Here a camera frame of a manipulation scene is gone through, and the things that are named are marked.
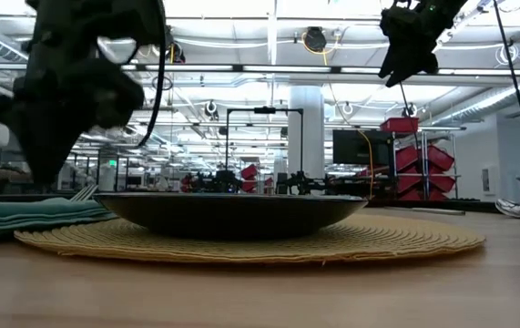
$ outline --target woven placemat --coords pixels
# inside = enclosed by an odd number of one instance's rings
[[[297,239],[195,241],[154,234],[127,220],[52,231],[17,231],[20,241],[61,255],[165,262],[298,263],[420,258],[481,246],[484,236],[427,220],[352,215]]]

